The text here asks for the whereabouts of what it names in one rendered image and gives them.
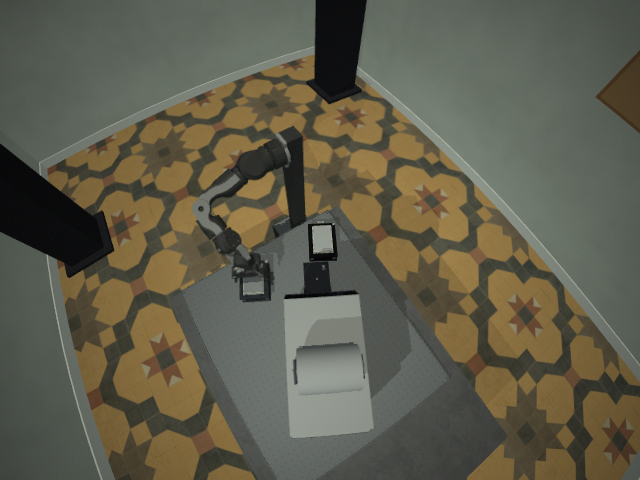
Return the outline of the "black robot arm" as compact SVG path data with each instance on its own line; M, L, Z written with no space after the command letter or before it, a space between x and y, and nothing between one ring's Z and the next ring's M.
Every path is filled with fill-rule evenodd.
M238 160L239 158L240 160ZM283 166L289 167L290 158L287 142L277 133L275 139L264 143L258 149L242 153L238 157L236 165L231 169L235 173L227 169L199 195L199 199L192 206L192 212L198 219L196 222L201 230L209 240L216 236L212 240L216 250L222 255L226 253L226 257L233 264L237 273L250 269L250 252L242 244L240 235L230 227L227 228L220 215L209 215L210 204L220 197L232 197L248 183L248 179L259 180L274 169Z

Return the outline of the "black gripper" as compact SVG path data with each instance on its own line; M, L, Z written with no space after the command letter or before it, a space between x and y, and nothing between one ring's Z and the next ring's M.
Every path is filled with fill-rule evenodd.
M235 279L235 283L237 283L237 278L245 278L245 277L264 277L265 280L269 280L269 266L268 264L264 264L262 268L260 266L260 254L258 253L250 253L250 269L245 270L244 272L237 273L234 269L234 273L232 271L232 279ZM257 273L255 272L257 271ZM236 272L236 274L235 274ZM266 274L267 273L267 274Z

